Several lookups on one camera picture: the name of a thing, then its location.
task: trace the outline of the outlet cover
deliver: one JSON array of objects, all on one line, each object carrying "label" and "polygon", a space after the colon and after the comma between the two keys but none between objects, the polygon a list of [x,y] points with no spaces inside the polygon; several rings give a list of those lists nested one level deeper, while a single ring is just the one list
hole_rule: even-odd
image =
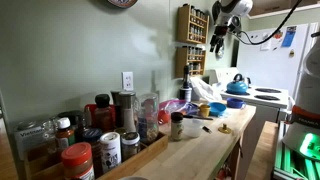
[{"label": "outlet cover", "polygon": [[122,88],[126,91],[133,91],[132,72],[122,72]]}]

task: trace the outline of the refrigerator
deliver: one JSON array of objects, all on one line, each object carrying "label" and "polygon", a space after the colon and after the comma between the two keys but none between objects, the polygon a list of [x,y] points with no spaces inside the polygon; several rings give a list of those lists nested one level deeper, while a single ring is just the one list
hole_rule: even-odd
[{"label": "refrigerator", "polygon": [[[247,31],[252,42],[260,42],[276,28]],[[261,45],[246,45],[239,42],[237,68],[252,85],[286,89],[295,99],[296,87],[300,82],[302,61],[315,39],[318,23],[284,26],[269,41]],[[241,39],[249,42],[245,34]]]}]

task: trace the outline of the wooden spice rack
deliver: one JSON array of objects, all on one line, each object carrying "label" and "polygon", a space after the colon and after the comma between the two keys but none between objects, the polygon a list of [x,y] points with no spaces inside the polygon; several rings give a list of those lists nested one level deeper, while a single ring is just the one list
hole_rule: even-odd
[{"label": "wooden spice rack", "polygon": [[[177,31],[177,40],[184,43],[191,44],[206,44],[208,37],[208,25],[209,25],[209,16],[205,15],[205,19],[199,18],[190,13],[191,6],[186,5],[178,9],[178,31]],[[201,22],[200,25],[196,22],[191,21],[191,19],[196,19],[196,21]],[[202,30],[202,36],[194,34],[191,32],[191,25]]]},{"label": "wooden spice rack", "polygon": [[[190,57],[197,57],[198,60],[190,60]],[[199,76],[204,74],[204,67],[206,61],[206,51],[202,51],[202,55],[194,55],[188,53],[188,48],[177,48],[176,50],[176,69],[175,69],[175,77],[182,78],[183,77],[183,69],[185,65],[189,65],[190,63],[199,63],[200,69],[198,70],[190,70],[190,76]]]},{"label": "wooden spice rack", "polygon": [[[100,177],[99,180],[120,179],[131,176],[168,147],[168,136],[159,132],[155,142],[150,145],[141,143],[141,151]],[[47,146],[25,152],[24,166],[28,180],[62,180],[63,165],[58,153],[48,154]]]}]

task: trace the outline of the blue bowl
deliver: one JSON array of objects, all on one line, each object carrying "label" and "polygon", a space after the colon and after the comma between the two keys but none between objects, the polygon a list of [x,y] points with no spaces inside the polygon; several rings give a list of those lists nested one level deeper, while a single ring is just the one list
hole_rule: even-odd
[{"label": "blue bowl", "polygon": [[208,105],[210,106],[210,116],[221,116],[227,109],[226,105],[218,102],[211,102]]},{"label": "blue bowl", "polygon": [[227,106],[230,108],[240,109],[243,107],[245,102],[241,99],[236,98],[228,98],[227,99]]}]

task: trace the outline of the spice rack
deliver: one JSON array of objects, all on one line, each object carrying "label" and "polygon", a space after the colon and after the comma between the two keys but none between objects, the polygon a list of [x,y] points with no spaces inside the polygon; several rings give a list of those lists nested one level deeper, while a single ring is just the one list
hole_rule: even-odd
[{"label": "spice rack", "polygon": [[175,77],[183,77],[183,68],[189,65],[190,76],[199,76],[204,74],[204,67],[206,61],[206,51],[197,47],[184,46],[177,48],[176,51],[176,69]]},{"label": "spice rack", "polygon": [[178,9],[177,40],[191,44],[206,44],[208,25],[209,16],[185,4]]},{"label": "spice rack", "polygon": [[[145,145],[141,143],[141,151],[138,154],[132,156],[108,173],[95,178],[104,180],[130,176],[158,156],[167,147],[168,136],[159,132],[156,141],[152,144]],[[63,165],[60,162],[58,153],[48,154],[47,148],[48,146],[44,145],[25,152],[24,167],[27,180],[64,179]]]}]

